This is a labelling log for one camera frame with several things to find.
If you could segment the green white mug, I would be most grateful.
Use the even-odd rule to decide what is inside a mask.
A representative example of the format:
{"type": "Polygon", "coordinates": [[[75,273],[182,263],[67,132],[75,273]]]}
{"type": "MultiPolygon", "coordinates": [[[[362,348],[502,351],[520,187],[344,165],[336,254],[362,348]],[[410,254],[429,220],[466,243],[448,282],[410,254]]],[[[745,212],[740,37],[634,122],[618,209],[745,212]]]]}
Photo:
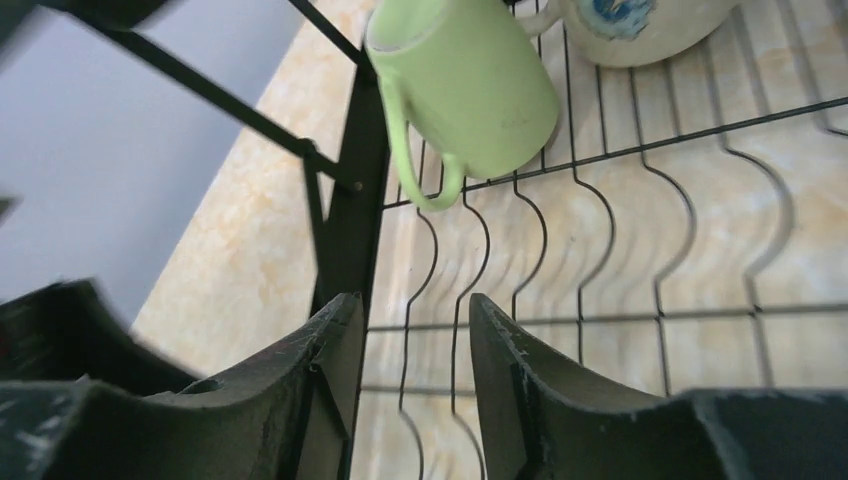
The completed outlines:
{"type": "Polygon", "coordinates": [[[365,47],[377,75],[403,192],[424,211],[532,160],[554,134],[556,89],[525,30],[500,1],[381,1],[365,47]],[[420,189],[409,130],[441,156],[440,194],[420,189]]]}

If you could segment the beige mug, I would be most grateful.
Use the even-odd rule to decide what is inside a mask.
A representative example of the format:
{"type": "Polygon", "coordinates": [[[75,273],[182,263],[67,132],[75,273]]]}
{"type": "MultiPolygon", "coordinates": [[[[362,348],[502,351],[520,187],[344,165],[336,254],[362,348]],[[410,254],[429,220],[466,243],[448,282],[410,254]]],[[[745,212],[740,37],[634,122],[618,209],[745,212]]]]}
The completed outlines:
{"type": "Polygon", "coordinates": [[[539,36],[557,21],[590,62],[640,67],[672,57],[703,40],[730,15],[735,0],[549,1],[519,24],[539,36]]]}

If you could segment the black wire dish rack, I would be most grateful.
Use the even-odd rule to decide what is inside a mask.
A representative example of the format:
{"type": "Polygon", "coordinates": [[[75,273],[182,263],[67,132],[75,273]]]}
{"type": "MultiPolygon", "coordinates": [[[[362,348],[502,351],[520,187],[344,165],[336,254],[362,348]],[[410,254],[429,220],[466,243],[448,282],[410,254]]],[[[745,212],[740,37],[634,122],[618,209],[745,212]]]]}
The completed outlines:
{"type": "MultiPolygon", "coordinates": [[[[538,42],[563,126],[419,213],[388,176],[353,479],[483,474],[467,307],[653,395],[847,388],[847,1],[743,1],[634,70],[538,42]]],[[[129,327],[203,375],[306,316],[302,168],[242,130],[129,327]]]]}

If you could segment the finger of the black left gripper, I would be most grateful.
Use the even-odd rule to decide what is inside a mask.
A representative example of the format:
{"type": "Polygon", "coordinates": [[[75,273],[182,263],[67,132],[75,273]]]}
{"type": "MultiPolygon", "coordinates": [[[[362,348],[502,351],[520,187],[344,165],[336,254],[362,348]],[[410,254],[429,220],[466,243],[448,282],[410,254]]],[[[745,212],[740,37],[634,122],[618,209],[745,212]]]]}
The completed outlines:
{"type": "Polygon", "coordinates": [[[180,392],[198,377],[134,340],[90,280],[48,285],[1,304],[1,379],[83,376],[134,395],[180,392]]]}

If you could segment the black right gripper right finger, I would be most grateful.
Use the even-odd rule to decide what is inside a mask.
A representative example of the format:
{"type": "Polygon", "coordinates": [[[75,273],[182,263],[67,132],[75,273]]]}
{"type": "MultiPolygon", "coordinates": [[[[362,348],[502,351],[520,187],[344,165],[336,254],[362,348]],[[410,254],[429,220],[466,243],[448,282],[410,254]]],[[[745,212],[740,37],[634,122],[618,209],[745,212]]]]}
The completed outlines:
{"type": "Polygon", "coordinates": [[[469,301],[492,479],[843,479],[843,390],[694,389],[659,397],[596,373],[469,301]]]}

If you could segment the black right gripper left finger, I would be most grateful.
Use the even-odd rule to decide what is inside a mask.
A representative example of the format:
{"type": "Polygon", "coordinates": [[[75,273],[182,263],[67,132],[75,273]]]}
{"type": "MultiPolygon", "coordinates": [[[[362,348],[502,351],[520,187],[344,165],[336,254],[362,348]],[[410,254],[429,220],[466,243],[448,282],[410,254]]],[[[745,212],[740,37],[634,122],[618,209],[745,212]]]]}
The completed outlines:
{"type": "Polygon", "coordinates": [[[299,329],[180,392],[83,376],[1,379],[5,479],[340,479],[362,307],[336,296],[299,329]]]}

